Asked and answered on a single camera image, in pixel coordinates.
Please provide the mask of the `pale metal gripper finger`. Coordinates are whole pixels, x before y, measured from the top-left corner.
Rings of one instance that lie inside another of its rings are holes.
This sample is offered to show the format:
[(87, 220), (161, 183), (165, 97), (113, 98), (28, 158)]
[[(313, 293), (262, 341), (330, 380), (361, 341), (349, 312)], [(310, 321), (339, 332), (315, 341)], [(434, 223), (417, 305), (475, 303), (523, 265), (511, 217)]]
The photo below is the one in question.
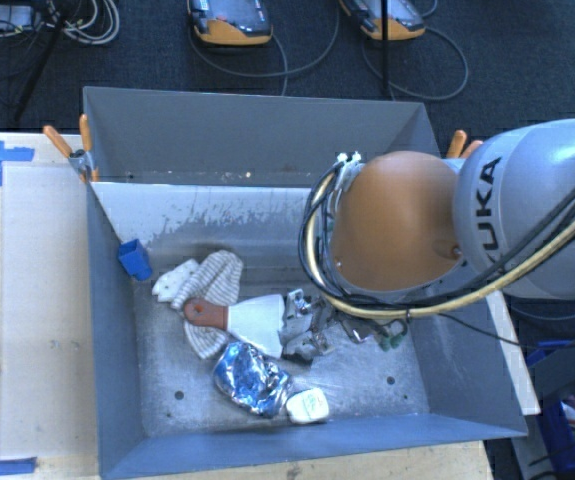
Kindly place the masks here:
[(296, 289), (285, 298), (281, 336), (298, 336), (310, 330), (313, 314), (304, 291)]
[(281, 358), (309, 366), (313, 361), (335, 350), (323, 332), (306, 331), (291, 338), (284, 346)]

